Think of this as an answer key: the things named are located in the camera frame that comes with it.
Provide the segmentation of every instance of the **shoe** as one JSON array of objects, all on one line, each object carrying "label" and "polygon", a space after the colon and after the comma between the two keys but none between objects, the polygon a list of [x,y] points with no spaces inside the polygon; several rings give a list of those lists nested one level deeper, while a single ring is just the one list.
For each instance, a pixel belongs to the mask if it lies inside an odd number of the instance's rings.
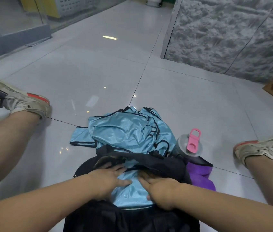
[{"label": "shoe", "polygon": [[33,112],[40,115],[41,120],[44,120],[49,111],[50,102],[45,97],[25,93],[0,80],[0,107],[5,107],[11,113]]},{"label": "shoe", "polygon": [[264,141],[247,141],[235,145],[235,156],[246,166],[245,159],[249,156],[265,155],[273,160],[273,137]]}]

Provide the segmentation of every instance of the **forearm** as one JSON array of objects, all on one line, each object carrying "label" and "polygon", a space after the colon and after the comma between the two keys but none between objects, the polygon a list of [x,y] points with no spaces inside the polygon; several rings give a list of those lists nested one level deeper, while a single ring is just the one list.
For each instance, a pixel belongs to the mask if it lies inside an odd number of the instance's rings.
[{"label": "forearm", "polygon": [[174,191],[176,208],[219,232],[273,231],[273,206],[188,184]]},{"label": "forearm", "polygon": [[87,175],[0,201],[0,231],[49,231],[91,200]]}]

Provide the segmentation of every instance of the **pink bottle handle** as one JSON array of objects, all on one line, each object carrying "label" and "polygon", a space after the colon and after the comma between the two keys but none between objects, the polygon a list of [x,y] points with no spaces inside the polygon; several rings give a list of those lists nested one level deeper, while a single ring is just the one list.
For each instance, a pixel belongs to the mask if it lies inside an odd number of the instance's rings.
[{"label": "pink bottle handle", "polygon": [[[199,136],[195,136],[192,134],[193,131],[197,131],[199,133]],[[187,150],[196,153],[198,151],[199,147],[199,141],[200,141],[201,131],[199,129],[192,129],[189,138],[188,138],[188,144],[187,144]]]}]

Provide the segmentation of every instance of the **blue clothing inside backpack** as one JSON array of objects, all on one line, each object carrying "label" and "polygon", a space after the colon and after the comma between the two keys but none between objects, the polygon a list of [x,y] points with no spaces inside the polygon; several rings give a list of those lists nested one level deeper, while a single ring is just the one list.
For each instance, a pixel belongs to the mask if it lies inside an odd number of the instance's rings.
[{"label": "blue clothing inside backpack", "polygon": [[[89,117],[88,127],[78,126],[70,144],[93,148],[109,144],[116,151],[148,154],[156,150],[166,155],[173,150],[176,139],[153,108],[137,111],[134,107],[126,107],[104,116]],[[137,161],[127,160],[124,165],[129,168],[135,164]],[[117,187],[112,192],[116,206],[140,208],[153,204],[146,199],[148,193],[137,179],[137,170],[124,172],[118,178],[131,179],[132,184]]]}]

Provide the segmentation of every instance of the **textured wall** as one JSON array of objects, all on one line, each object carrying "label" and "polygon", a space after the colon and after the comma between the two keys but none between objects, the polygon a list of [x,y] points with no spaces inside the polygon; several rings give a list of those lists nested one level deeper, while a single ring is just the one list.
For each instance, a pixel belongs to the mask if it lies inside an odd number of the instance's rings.
[{"label": "textured wall", "polygon": [[165,59],[267,82],[273,78],[273,0],[182,0]]}]

